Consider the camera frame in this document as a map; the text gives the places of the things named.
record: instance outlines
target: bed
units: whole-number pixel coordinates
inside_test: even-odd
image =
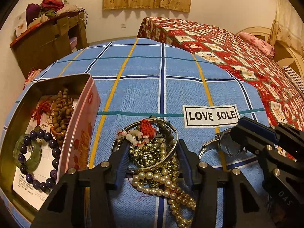
[[[203,143],[215,138],[216,129],[185,128],[183,105],[236,104],[241,117],[247,116],[269,126],[264,106],[253,86],[207,60],[195,58],[193,54],[174,46],[150,39],[129,39],[77,51],[42,71],[16,100],[5,121],[2,138],[13,112],[33,83],[79,73],[90,73],[93,76],[101,98],[92,134],[88,162],[90,166],[109,158],[118,129],[150,115],[170,121],[189,150],[198,154]],[[222,167],[218,153],[214,150],[204,154],[201,160],[217,169]],[[240,168],[266,203],[268,194],[261,185],[263,172],[256,156],[243,152],[236,157],[227,157],[226,160],[227,169]],[[131,186],[130,177],[126,176],[121,192],[110,193],[117,227],[134,227],[134,222],[140,228],[177,227],[166,199],[138,192]],[[21,227],[29,228],[30,222],[7,199],[2,190],[0,196],[17,223]],[[221,227],[222,209],[220,189],[216,228]],[[185,212],[185,215],[190,218],[193,213]]]
[[[176,46],[214,63],[256,87],[271,125],[284,122],[304,129],[299,92],[278,64],[240,37],[216,26],[160,17],[145,18],[137,37]]]

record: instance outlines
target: purple bead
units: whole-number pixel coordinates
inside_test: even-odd
[[[51,177],[51,179],[56,180],[56,178],[57,178],[57,170],[51,170],[50,177]]]
[[[23,154],[19,154],[18,155],[18,161],[23,164],[25,163],[25,156]]]
[[[34,180],[33,181],[33,187],[35,190],[39,190],[40,189],[40,182],[38,180]]]
[[[53,136],[52,136],[51,133],[45,133],[45,135],[44,135],[44,140],[45,140],[46,142],[49,142],[49,141],[52,140],[52,139],[53,139]]]
[[[29,137],[31,138],[31,140],[37,140],[37,133],[36,131],[32,130],[30,133],[29,133]]]
[[[28,183],[32,183],[33,182],[33,176],[30,173],[28,173],[28,174],[25,175],[25,179],[26,179],[26,181]]]
[[[24,136],[23,144],[29,146],[31,143],[32,143],[31,138],[29,138],[28,136]]]
[[[27,174],[27,168],[25,164],[20,165],[20,171],[22,174]]]
[[[42,192],[47,192],[48,191],[48,187],[45,184],[45,182],[40,183],[40,189],[42,190]]]
[[[55,159],[59,159],[61,154],[61,150],[59,148],[54,148],[52,150],[52,155]]]
[[[43,139],[45,132],[42,129],[39,129],[37,134],[39,139]]]
[[[52,188],[54,187],[54,185],[55,185],[54,182],[53,182],[53,180],[50,179],[50,178],[46,179],[45,184],[46,184],[47,187],[50,188],[50,189],[52,189]]]
[[[50,140],[50,141],[49,141],[49,147],[50,147],[51,149],[54,149],[54,148],[58,147],[57,141],[54,140],[54,139]]]
[[[22,154],[26,154],[26,153],[27,153],[27,147],[26,147],[26,145],[21,145],[21,147],[20,147],[20,152],[21,152]]]
[[[58,159],[54,159],[52,162],[52,165],[54,167],[55,170],[58,170],[58,164],[59,164],[59,160]]]

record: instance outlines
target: red patterned quilt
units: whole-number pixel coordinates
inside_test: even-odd
[[[284,122],[304,129],[303,99],[282,69],[233,33],[193,21],[147,17],[137,37],[182,48],[216,64],[257,88],[271,125]]]

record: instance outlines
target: wall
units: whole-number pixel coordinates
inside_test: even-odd
[[[26,9],[29,3],[40,4],[41,1],[20,0],[0,30],[0,96],[2,97],[0,127],[2,127],[10,107],[22,91],[24,82],[9,47],[14,34],[14,19]],[[189,14],[166,9],[103,11],[102,0],[68,1],[86,9],[89,15],[86,30],[89,43],[136,36],[142,19],[147,16],[187,19],[216,25],[237,33],[252,26],[270,28],[276,11],[276,0],[192,0]],[[127,27],[120,28],[122,23],[126,24]]]

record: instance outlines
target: blue plaid bedsheet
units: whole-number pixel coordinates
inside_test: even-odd
[[[198,57],[196,62],[191,53],[182,49],[150,39],[129,39],[74,52],[42,71],[16,101],[5,121],[2,139],[19,101],[34,82],[59,75],[90,73],[101,98],[90,148],[89,158],[94,159],[92,165],[109,158],[117,129],[150,115],[170,121],[189,150],[198,154],[203,143],[215,138],[214,128],[184,127],[183,105],[209,106],[198,65],[203,72],[213,105],[236,104],[241,116],[269,125],[263,104],[253,86],[203,58]],[[105,110],[113,84],[120,73],[121,77],[109,108]],[[106,117],[101,133],[97,134],[102,116]],[[98,141],[98,146],[93,150],[95,140]],[[213,150],[203,155],[201,160],[221,168],[219,157]],[[226,160],[228,169],[238,167],[266,202],[268,195],[262,189],[263,174],[256,157],[246,152],[236,157],[227,157]],[[18,213],[1,190],[0,195],[16,222],[21,227],[28,228],[30,223]],[[133,189],[128,178],[120,192],[111,192],[110,195],[118,227],[177,227],[167,200],[138,192]],[[222,191],[219,189],[216,227],[221,227],[222,209]],[[193,215],[186,209],[183,214],[188,218]]]

